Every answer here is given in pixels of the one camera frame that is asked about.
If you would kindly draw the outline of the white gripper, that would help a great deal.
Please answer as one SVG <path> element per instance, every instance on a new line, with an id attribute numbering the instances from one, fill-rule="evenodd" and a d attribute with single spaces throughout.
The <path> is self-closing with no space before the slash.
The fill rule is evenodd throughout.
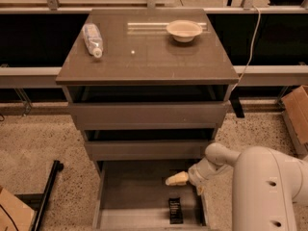
<path id="1" fill-rule="evenodd" d="M 196 192 L 198 195 L 204 193 L 204 186 L 201 186 L 206 181 L 206 178 L 201 175 L 198 170 L 197 164 L 194 164 L 186 171 L 181 171 L 173 176 L 168 177 L 166 180 L 167 186 L 185 186 L 187 182 L 190 181 L 192 185 L 196 187 Z"/>

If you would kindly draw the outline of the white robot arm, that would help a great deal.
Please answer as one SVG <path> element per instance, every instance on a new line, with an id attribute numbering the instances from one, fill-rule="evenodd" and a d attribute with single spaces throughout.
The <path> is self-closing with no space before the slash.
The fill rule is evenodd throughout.
<path id="1" fill-rule="evenodd" d="M 232 231 L 297 231 L 294 205 L 308 205 L 308 162 L 263 146 L 242 152 L 214 142 L 204 158 L 168 177 L 168 186 L 191 183 L 198 194 L 211 177 L 233 168 Z"/>

